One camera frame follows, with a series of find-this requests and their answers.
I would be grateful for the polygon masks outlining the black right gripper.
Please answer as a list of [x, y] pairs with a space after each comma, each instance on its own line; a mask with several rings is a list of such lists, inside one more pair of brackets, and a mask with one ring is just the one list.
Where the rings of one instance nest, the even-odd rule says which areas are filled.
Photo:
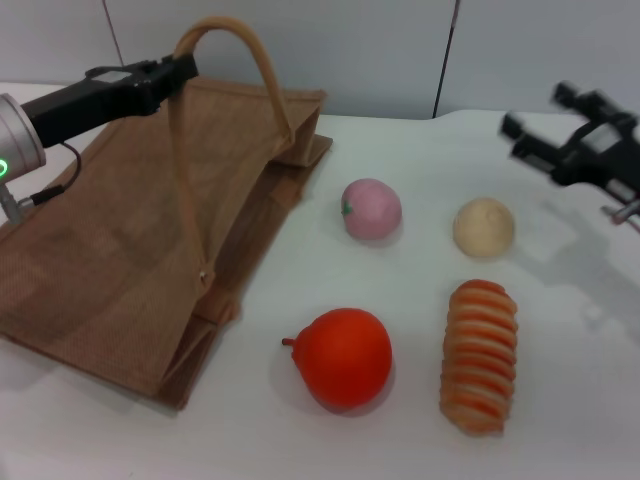
[[588, 183], [611, 196], [638, 196], [636, 115], [599, 90], [580, 92], [565, 81], [554, 87], [552, 101], [592, 122], [580, 127], [559, 149], [530, 134], [515, 115], [507, 113], [499, 133], [512, 143], [510, 156], [538, 171], [552, 173], [552, 180], [561, 186]]

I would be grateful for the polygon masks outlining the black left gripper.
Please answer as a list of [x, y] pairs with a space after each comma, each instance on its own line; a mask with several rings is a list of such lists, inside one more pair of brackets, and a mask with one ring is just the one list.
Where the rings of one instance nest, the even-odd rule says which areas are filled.
[[81, 81], [22, 105], [45, 148], [130, 116], [148, 116], [196, 77], [191, 53], [96, 67]]

